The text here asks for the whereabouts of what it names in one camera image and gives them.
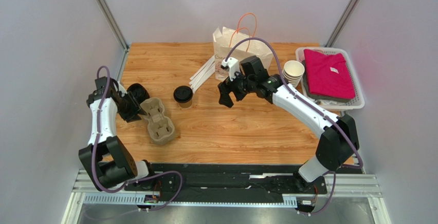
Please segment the white paper takeout bag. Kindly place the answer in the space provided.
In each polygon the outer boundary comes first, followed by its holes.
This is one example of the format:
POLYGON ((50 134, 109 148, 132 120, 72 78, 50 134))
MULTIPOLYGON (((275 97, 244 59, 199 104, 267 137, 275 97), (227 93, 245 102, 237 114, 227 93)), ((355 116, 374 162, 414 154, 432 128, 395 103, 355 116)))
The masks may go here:
POLYGON ((212 34, 213 36, 213 49, 214 49, 214 64, 215 64, 215 79, 219 81, 225 80, 229 74, 227 71, 221 68, 221 63, 224 59, 228 58, 228 53, 235 47, 231 53, 231 57, 241 61, 250 56, 257 56, 262 61, 264 68, 270 67, 273 53, 269 47, 257 40, 245 41, 239 46, 237 43, 240 41, 254 37, 257 31, 257 18, 254 17, 254 27, 249 27, 242 22, 243 18, 252 15, 253 13, 245 13, 238 21, 237 29, 230 29, 227 27, 218 27, 212 34))

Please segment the black plastic cup lid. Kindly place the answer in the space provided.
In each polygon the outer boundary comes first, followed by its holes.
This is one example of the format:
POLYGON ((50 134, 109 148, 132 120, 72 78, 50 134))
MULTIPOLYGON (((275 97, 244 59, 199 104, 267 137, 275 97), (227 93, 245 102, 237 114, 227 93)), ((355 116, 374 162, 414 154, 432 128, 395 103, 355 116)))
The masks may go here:
POLYGON ((187 103, 193 98, 193 90, 189 86, 179 86, 175 88, 173 98, 178 103, 187 103))

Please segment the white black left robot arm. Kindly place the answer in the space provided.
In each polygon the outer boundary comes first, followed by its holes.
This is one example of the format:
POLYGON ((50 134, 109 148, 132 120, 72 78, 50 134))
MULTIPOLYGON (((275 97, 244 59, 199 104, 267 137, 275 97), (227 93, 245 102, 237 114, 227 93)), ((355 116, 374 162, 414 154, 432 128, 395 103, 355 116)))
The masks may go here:
POLYGON ((79 160, 98 191, 115 192, 131 180, 154 175, 146 160, 135 161, 116 133, 116 117, 125 122, 140 121, 145 111, 140 103, 150 97, 138 83, 127 89, 107 77, 95 79, 96 90, 86 104, 92 112, 92 131, 87 147, 78 151, 79 160))

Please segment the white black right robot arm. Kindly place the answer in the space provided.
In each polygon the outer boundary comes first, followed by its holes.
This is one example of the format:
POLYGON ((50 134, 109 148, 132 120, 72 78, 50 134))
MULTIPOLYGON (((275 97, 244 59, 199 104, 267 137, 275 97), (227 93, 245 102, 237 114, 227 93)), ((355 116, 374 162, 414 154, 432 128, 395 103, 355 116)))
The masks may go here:
POLYGON ((247 94, 255 93, 259 98, 292 114, 318 137, 315 155, 293 174, 295 187, 299 191, 310 188, 325 173, 344 166, 346 160, 358 152, 357 130, 351 116, 338 116, 308 101, 290 84, 284 84, 278 74, 258 79, 253 74, 244 76, 237 73, 234 80, 226 79, 219 83, 218 89, 218 102, 221 105, 233 106, 230 94, 241 101, 247 94))

